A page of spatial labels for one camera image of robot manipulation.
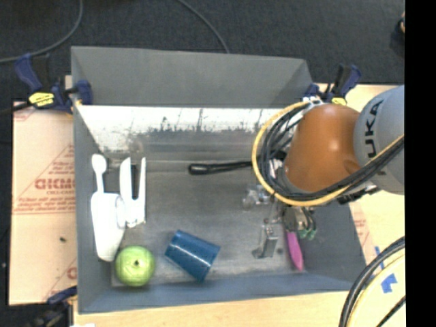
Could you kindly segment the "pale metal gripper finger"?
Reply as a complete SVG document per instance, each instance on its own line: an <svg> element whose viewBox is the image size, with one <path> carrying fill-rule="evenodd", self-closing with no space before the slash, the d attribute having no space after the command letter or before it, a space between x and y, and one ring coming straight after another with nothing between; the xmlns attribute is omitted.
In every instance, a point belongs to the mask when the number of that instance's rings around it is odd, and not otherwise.
<svg viewBox="0 0 436 327"><path fill-rule="evenodd" d="M245 211L256 207L269 206L270 194L261 185L248 185L245 190L242 205Z"/></svg>
<svg viewBox="0 0 436 327"><path fill-rule="evenodd" d="M258 246L252 251L256 259L271 258L279 240L279 233L273 225L264 224L261 227Z"/></svg>

